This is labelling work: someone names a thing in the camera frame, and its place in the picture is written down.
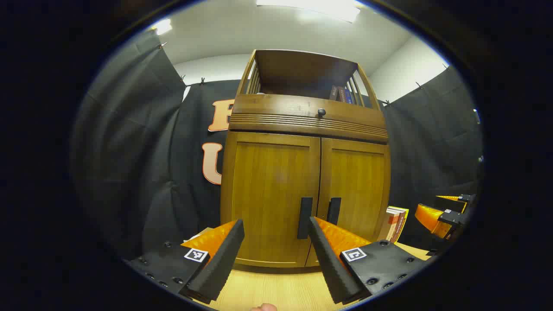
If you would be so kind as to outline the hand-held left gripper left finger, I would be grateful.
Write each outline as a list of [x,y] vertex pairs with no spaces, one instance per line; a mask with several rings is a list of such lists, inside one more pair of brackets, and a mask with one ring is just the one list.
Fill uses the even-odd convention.
[[182,244],[164,243],[126,263],[174,295],[209,304],[217,300],[245,238],[241,219]]

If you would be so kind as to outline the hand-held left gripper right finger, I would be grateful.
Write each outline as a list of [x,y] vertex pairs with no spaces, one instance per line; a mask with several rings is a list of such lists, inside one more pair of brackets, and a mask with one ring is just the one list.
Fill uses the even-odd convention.
[[391,291],[429,263],[389,240],[370,242],[314,216],[308,235],[334,303],[346,305]]

